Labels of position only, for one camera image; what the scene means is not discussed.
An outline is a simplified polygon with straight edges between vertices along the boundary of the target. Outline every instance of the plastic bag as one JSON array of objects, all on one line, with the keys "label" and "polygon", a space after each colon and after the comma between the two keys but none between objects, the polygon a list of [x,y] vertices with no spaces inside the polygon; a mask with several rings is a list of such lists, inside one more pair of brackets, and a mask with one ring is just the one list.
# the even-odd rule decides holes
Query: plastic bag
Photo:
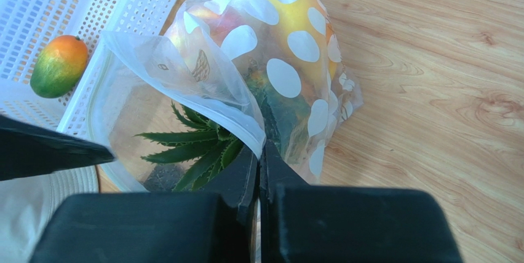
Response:
[{"label": "plastic bag", "polygon": [[335,128],[362,104],[320,0],[187,0],[164,37],[103,37],[137,76],[255,155],[275,142],[309,182]]}]

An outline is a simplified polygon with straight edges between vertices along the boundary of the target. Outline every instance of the white plastic basket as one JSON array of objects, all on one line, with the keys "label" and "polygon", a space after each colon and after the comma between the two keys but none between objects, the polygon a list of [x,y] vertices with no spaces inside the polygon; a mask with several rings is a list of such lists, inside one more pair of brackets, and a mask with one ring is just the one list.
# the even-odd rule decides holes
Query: white plastic basket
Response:
[{"label": "white plastic basket", "polygon": [[[38,53],[62,34],[79,36],[89,54],[100,31],[158,34],[176,0],[0,0],[0,113],[56,129],[73,92],[58,99],[36,96],[29,80]],[[88,98],[97,65],[91,61],[83,77],[82,95]],[[82,136],[82,114],[70,117],[61,132]]]}]

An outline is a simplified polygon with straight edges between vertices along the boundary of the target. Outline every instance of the succulent plant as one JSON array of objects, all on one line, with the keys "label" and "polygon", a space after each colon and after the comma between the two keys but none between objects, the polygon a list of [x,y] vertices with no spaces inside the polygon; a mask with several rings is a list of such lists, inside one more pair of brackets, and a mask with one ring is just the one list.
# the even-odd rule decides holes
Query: succulent plant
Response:
[{"label": "succulent plant", "polygon": [[174,104],[172,108],[178,120],[191,130],[136,135],[171,147],[142,159],[159,165],[198,159],[173,189],[183,190],[191,185],[191,190],[197,190],[224,170],[237,157],[244,144],[235,135],[202,114],[186,106],[182,106],[184,115]]}]

